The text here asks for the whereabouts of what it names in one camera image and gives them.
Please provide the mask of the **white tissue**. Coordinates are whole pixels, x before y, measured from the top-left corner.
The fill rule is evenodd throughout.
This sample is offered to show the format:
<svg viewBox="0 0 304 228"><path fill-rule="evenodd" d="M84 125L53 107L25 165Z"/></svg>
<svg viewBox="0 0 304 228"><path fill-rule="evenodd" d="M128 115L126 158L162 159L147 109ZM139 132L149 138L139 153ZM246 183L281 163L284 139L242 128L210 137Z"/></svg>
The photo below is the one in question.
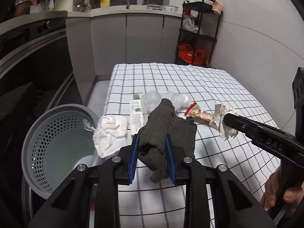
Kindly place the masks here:
<svg viewBox="0 0 304 228"><path fill-rule="evenodd" d="M104 115L93 134L95 150L100 158L108 158L127 146L128 120L119 115Z"/></svg>

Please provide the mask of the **dark grey rag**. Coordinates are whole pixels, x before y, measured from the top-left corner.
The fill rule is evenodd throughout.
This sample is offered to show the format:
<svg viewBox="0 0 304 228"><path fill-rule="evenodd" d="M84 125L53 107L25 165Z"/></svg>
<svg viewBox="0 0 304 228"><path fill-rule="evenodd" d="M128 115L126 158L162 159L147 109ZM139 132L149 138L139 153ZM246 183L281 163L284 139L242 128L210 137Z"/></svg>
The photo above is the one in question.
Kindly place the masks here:
<svg viewBox="0 0 304 228"><path fill-rule="evenodd" d="M170 135L172 144L184 150L187 157L194 157L197 125L194 118L183 119L175 113L171 101L164 98L149 114L147 123L138 135L138 159L153 173L150 181L154 184L169 177L165 157L165 136Z"/></svg>

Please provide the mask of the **green white carton box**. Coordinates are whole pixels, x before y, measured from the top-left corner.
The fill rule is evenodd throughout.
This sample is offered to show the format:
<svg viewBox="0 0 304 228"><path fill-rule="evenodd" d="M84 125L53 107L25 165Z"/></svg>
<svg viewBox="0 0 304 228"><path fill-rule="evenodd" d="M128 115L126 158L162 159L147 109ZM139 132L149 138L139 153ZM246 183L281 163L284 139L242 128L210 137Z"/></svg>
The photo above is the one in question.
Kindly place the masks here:
<svg viewBox="0 0 304 228"><path fill-rule="evenodd" d="M133 95L130 101L130 131L131 135L135 135L144 126L144 118L142 112L142 103L138 94Z"/></svg>

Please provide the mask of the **red gold snack wrapper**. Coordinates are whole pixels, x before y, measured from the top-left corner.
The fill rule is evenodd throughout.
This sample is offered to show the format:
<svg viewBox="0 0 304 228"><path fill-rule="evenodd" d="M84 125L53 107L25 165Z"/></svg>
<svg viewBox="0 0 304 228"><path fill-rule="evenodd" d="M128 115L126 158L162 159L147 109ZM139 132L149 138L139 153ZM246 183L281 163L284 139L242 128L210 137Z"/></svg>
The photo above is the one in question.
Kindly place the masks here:
<svg viewBox="0 0 304 228"><path fill-rule="evenodd" d="M202 119L206 122L210 122L213 118L213 114L204 112L201 110L200 106L196 103L193 102L185 111L184 116L186 117L194 117L194 118L199 118Z"/></svg>

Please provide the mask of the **clear plastic bag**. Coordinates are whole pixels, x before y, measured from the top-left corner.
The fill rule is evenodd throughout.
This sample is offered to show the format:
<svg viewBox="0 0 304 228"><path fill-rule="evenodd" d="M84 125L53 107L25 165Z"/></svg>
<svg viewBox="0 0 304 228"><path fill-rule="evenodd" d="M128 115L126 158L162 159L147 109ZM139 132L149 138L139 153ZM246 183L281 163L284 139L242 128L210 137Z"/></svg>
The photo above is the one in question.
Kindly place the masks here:
<svg viewBox="0 0 304 228"><path fill-rule="evenodd" d="M190 18L185 18L182 21L182 29L193 33L202 34L202 30L199 26L195 25L195 21Z"/></svg>
<svg viewBox="0 0 304 228"><path fill-rule="evenodd" d="M192 99L187 94L168 92L163 98L170 100L176 110L188 108L192 104Z"/></svg>

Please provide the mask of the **clear plastic cup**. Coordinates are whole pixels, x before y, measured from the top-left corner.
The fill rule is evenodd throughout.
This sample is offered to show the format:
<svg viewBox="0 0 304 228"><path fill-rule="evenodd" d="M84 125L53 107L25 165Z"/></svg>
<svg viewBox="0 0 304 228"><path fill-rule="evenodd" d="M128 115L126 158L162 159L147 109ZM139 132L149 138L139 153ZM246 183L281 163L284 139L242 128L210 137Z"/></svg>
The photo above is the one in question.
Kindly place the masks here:
<svg viewBox="0 0 304 228"><path fill-rule="evenodd" d="M149 92L141 97L141 104L144 114L152 112L161 102L162 98L158 92Z"/></svg>

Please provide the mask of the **grey perforated trash bin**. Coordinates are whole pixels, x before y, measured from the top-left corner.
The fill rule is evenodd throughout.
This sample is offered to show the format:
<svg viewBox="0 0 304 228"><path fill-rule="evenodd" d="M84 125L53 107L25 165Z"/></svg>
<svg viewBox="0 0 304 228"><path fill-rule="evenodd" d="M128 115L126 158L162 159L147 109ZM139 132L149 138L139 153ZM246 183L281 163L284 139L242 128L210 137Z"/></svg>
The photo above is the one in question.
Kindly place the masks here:
<svg viewBox="0 0 304 228"><path fill-rule="evenodd" d="M78 164L92 165L99 117L79 104L63 104L41 115L22 147L22 170L33 192L47 199Z"/></svg>

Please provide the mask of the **grey kitchen cabinets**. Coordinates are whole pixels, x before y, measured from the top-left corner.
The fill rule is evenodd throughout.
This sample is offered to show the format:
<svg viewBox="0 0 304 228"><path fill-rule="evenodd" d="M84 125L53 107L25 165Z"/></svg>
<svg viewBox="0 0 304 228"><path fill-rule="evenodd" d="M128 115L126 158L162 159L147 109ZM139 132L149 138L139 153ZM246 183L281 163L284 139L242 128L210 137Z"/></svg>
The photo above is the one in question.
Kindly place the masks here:
<svg viewBox="0 0 304 228"><path fill-rule="evenodd" d="M180 22L180 16L143 12L68 17L67 43L83 102L116 64L174 63Z"/></svg>

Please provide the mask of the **black metal shelf rack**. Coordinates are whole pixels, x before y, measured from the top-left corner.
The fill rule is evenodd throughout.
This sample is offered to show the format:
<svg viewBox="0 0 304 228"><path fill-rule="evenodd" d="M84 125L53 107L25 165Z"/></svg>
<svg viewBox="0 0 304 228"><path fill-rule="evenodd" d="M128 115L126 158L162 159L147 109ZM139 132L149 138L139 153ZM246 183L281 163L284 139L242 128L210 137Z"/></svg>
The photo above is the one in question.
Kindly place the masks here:
<svg viewBox="0 0 304 228"><path fill-rule="evenodd" d="M217 0L189 0L182 16L175 50L175 63L211 67L211 58L224 5Z"/></svg>

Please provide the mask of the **black built-in oven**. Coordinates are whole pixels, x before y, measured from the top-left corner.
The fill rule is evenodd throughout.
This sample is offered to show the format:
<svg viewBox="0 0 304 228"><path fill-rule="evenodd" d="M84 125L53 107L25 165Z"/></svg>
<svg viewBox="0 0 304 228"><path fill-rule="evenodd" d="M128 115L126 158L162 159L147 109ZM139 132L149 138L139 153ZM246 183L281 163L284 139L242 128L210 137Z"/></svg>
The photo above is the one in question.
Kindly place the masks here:
<svg viewBox="0 0 304 228"><path fill-rule="evenodd" d="M1 219L23 226L21 152L33 123L72 81L65 18L1 29Z"/></svg>

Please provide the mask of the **clear plastic bag on shelf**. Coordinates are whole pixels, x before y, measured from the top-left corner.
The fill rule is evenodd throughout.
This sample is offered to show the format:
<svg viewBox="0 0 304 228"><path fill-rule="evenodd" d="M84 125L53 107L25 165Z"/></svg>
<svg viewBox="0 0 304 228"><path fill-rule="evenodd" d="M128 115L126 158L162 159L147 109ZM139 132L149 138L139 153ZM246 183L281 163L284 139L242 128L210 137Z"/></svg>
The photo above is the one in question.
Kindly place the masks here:
<svg viewBox="0 0 304 228"><path fill-rule="evenodd" d="M190 18L185 18L182 21L182 29L193 33L202 34L202 30L199 26L195 25L195 21Z"/></svg>

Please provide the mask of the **red checkered cloth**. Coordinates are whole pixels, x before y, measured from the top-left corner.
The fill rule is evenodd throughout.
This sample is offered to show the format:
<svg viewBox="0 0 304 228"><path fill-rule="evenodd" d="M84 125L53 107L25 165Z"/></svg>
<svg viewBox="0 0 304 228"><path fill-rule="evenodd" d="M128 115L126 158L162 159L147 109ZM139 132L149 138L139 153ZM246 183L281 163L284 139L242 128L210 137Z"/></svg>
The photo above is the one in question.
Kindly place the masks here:
<svg viewBox="0 0 304 228"><path fill-rule="evenodd" d="M223 7L224 7L224 5L217 0L212 2L212 10L217 15L221 15L221 13L223 11Z"/></svg>

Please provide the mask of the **white mug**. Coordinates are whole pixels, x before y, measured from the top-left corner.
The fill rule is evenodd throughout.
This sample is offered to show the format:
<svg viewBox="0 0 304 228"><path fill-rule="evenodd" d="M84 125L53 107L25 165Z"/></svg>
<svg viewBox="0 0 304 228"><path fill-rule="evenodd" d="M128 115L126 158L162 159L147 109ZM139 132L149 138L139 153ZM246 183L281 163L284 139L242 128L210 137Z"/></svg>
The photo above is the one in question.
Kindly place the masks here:
<svg viewBox="0 0 304 228"><path fill-rule="evenodd" d="M143 5L144 4L144 0L137 0L137 5Z"/></svg>

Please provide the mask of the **yellow detergent bottle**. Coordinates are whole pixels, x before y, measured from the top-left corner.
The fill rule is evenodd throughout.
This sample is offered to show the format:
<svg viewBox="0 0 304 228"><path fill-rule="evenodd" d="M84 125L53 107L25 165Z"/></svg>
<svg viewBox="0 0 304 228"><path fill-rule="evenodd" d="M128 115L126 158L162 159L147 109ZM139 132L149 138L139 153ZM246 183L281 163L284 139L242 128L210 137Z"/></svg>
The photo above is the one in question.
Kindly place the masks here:
<svg viewBox="0 0 304 228"><path fill-rule="evenodd" d="M109 7L110 6L110 0L100 0L99 5L100 5L101 8Z"/></svg>

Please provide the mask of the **brown cooking pot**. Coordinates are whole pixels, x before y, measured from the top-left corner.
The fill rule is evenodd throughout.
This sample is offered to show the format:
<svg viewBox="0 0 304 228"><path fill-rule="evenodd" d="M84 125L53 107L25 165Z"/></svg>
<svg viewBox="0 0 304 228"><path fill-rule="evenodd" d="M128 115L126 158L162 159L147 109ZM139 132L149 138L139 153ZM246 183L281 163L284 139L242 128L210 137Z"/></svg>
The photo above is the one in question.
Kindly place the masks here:
<svg viewBox="0 0 304 228"><path fill-rule="evenodd" d="M15 17L20 17L22 15L30 14L30 7L32 5L37 5L38 0L22 0L15 5Z"/></svg>

